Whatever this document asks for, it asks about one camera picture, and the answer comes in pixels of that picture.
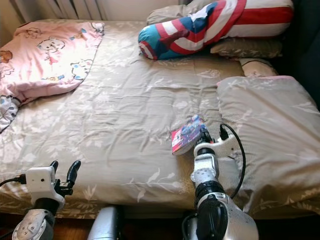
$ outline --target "black wire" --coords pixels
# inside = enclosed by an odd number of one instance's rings
[[[186,223],[190,220],[197,217],[196,213],[190,214],[188,216],[186,216],[181,224],[181,231],[182,231],[182,236],[183,236],[183,240],[189,240],[187,234],[186,234]]]
[[[240,180],[239,180],[239,183],[238,183],[238,186],[236,186],[236,189],[234,190],[234,192],[232,193],[232,195],[230,196],[232,199],[237,195],[237,193],[239,192],[239,189],[241,188],[241,185],[244,181],[244,178],[245,178],[245,173],[246,173],[246,154],[245,154],[245,150],[244,150],[244,147],[242,146],[242,143],[240,141],[240,138],[238,136],[238,134],[235,132],[235,130],[229,126],[228,124],[226,123],[221,123],[220,125],[222,126],[226,126],[231,132],[232,134],[235,136],[238,144],[239,144],[239,147],[241,149],[241,153],[242,153],[242,171],[241,171],[241,177],[240,177]]]
[[[6,234],[3,234],[2,236],[0,236],[0,240],[5,239],[6,237],[10,236],[13,232],[14,232],[14,229],[7,232]]]
[[[9,182],[16,182],[16,181],[17,181],[16,178],[10,178],[10,179],[4,180],[3,182],[0,183],[0,188],[1,188],[1,186],[4,185],[4,184],[7,184],[7,183],[9,183]]]

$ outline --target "colorful book cover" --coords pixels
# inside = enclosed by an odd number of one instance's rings
[[[201,128],[205,128],[204,121],[199,115],[194,115],[188,122],[171,133],[172,154],[181,155],[189,151],[201,137]]]

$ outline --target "pink blanket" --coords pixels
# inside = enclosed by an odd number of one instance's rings
[[[31,22],[0,48],[0,132],[19,106],[75,89],[87,77],[104,23]]]

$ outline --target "wrinkled fabric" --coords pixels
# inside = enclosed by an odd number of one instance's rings
[[[193,0],[188,5],[170,5],[150,12],[146,24],[159,24],[194,14],[217,0]]]
[[[194,54],[222,38],[275,37],[292,18],[291,0],[218,0],[194,14],[144,27],[138,42],[147,58],[169,59]]]
[[[18,108],[75,89],[87,77],[102,40],[103,23],[31,22],[0,49],[0,132]]]
[[[218,136],[217,82],[242,76],[241,65],[212,54],[154,62],[139,55],[144,22],[104,23],[85,81],[22,106],[1,134],[0,181],[56,159],[56,177],[64,180],[81,160],[73,195],[58,217],[93,219],[106,204],[192,209],[193,153],[173,156],[171,132],[199,114]],[[240,172],[230,158],[219,165],[219,180],[231,194]],[[23,185],[4,185],[0,197],[2,213],[23,214],[31,206]]]
[[[310,95],[290,76],[218,86],[219,112],[246,153],[243,210],[257,219],[320,214],[320,113]]]

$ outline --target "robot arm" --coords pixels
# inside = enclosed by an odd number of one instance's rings
[[[33,167],[26,171],[25,179],[33,208],[16,226],[12,240],[52,240],[55,214],[65,205],[65,196],[73,194],[77,172],[81,166],[75,161],[67,173],[66,182],[56,179],[58,162],[48,167]]]
[[[214,142],[206,128],[201,133],[194,148],[194,171],[190,176],[195,185],[197,214],[190,220],[184,240],[259,239],[254,220],[235,205],[218,181],[218,157],[230,155],[239,146],[237,137],[224,132]]]

